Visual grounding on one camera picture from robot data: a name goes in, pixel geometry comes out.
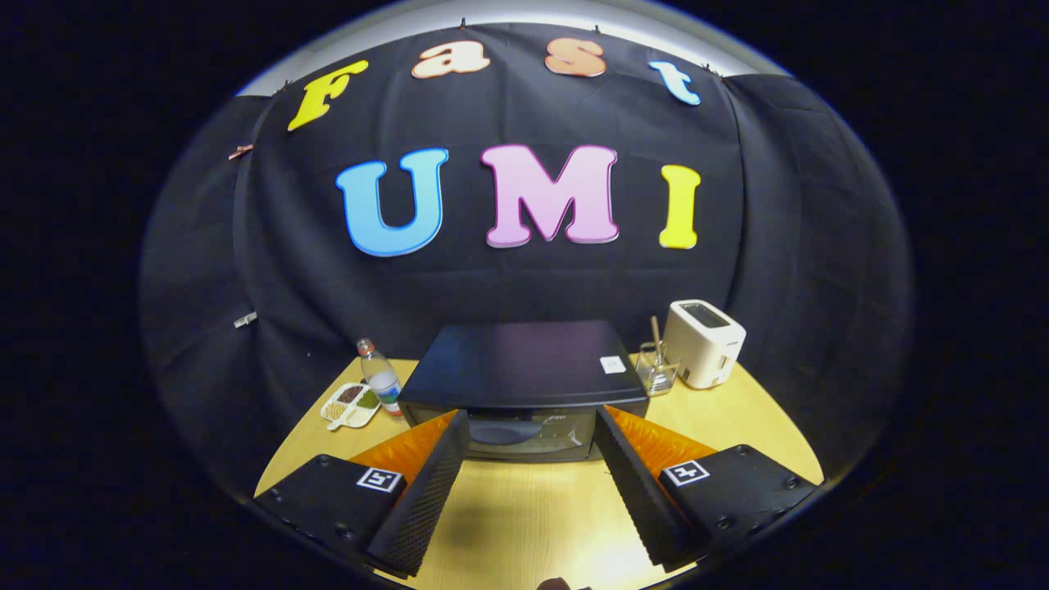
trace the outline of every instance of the wooden table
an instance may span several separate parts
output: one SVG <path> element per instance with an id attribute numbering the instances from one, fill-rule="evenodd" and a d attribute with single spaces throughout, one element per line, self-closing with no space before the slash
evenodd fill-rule
<path id="1" fill-rule="evenodd" d="M 401 382 L 418 361 L 391 360 Z M 355 359 L 317 398 L 271 459 L 256 496 L 318 454 L 348 459 L 408 428 L 380 409 L 367 426 L 331 433 L 323 403 L 342 384 L 360 382 Z M 738 364 L 712 389 L 678 380 L 651 398 L 645 416 L 719 450 L 747 443 L 814 484 L 823 481 L 805 437 L 768 393 Z M 563 577 L 572 588 L 642 588 L 677 575 L 648 561 L 604 461 L 499 463 L 466 460 L 433 531 L 419 575 L 403 581 L 420 590 L 499 588 L 535 590 Z"/>

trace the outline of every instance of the foam letter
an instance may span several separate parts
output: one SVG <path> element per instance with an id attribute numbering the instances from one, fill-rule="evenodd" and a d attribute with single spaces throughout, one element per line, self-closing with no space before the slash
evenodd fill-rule
<path id="1" fill-rule="evenodd" d="M 670 198 L 666 208 L 666 229 L 659 232 L 659 245 L 688 250 L 698 239 L 692 231 L 692 216 L 700 175 L 691 168 L 672 164 L 664 166 L 661 172 L 670 186 Z"/>
<path id="2" fill-rule="evenodd" d="M 391 228 L 379 209 L 379 178 L 386 173 L 382 162 L 366 162 L 343 170 L 335 180 L 346 204 L 346 229 L 359 250 L 372 256 L 400 256 L 426 246 L 441 229 L 441 165 L 448 150 L 421 149 L 401 159 L 401 168 L 411 173 L 415 218 L 407 226 Z"/>
<path id="3" fill-rule="evenodd" d="M 346 89 L 346 84 L 349 84 L 349 75 L 361 73 L 367 68 L 368 62 L 361 60 L 306 84 L 304 88 L 306 96 L 302 97 L 299 113 L 287 124 L 287 130 L 293 131 L 311 121 L 320 119 L 328 109 L 328 105 L 324 104 L 324 99 L 326 97 L 338 99 L 339 94 L 342 94 L 342 91 Z"/>
<path id="4" fill-rule="evenodd" d="M 476 41 L 454 41 L 423 51 L 423 60 L 411 68 L 415 78 L 436 78 L 455 71 L 468 73 L 485 69 L 492 60 L 485 57 L 485 46 Z"/>
<path id="5" fill-rule="evenodd" d="M 554 39 L 547 45 L 547 67 L 554 73 L 592 78 L 604 73 L 604 49 L 593 41 Z"/>
<path id="6" fill-rule="evenodd" d="M 700 104 L 700 96 L 685 86 L 685 83 L 691 82 L 692 79 L 687 73 L 678 69 L 678 66 L 670 62 L 648 62 L 648 67 L 660 72 L 663 77 L 663 84 L 666 84 L 666 89 L 670 90 L 670 93 L 676 99 L 686 105 L 695 106 Z"/>
<path id="7" fill-rule="evenodd" d="M 547 241 L 557 235 L 573 202 L 575 218 L 564 232 L 570 240 L 604 244 L 619 236 L 619 228 L 612 223 L 609 193 L 615 150 L 577 147 L 556 182 L 551 182 L 528 146 L 489 148 L 480 154 L 480 161 L 492 167 L 495 176 L 495 227 L 488 232 L 489 246 L 514 248 L 528 243 L 532 232 L 521 224 L 522 204 Z"/>

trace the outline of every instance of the bottle cap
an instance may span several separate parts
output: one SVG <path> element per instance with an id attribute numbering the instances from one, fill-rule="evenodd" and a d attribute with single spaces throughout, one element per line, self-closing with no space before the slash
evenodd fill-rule
<path id="1" fill-rule="evenodd" d="M 371 340 L 368 338 L 361 338 L 360 340 L 357 341 L 357 352 L 360 353 L 361 356 L 370 354 L 374 350 L 376 345 L 372 344 Z"/>

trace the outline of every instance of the orange soft pad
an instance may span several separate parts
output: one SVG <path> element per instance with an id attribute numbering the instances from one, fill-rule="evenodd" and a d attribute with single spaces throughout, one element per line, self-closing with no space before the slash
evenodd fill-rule
<path id="1" fill-rule="evenodd" d="M 457 409 L 427 420 L 406 433 L 365 450 L 349 461 L 377 469 L 397 471 L 410 486 L 448 428 Z"/>
<path id="2" fill-rule="evenodd" d="M 604 407 L 641 458 L 645 468 L 657 481 L 660 471 L 667 467 L 718 452 L 705 444 L 700 444 L 644 418 L 638 418 L 609 405 Z"/>

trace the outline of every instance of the plastic bottle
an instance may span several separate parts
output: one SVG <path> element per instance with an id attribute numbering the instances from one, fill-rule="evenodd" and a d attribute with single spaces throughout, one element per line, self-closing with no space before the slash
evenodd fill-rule
<path id="1" fill-rule="evenodd" d="M 369 338 L 357 341 L 357 352 L 361 355 L 364 379 L 371 391 L 379 396 L 383 408 L 393 416 L 401 416 L 401 407 L 397 404 L 397 397 L 401 395 L 401 380 L 397 378 L 390 361 L 376 350 Z"/>

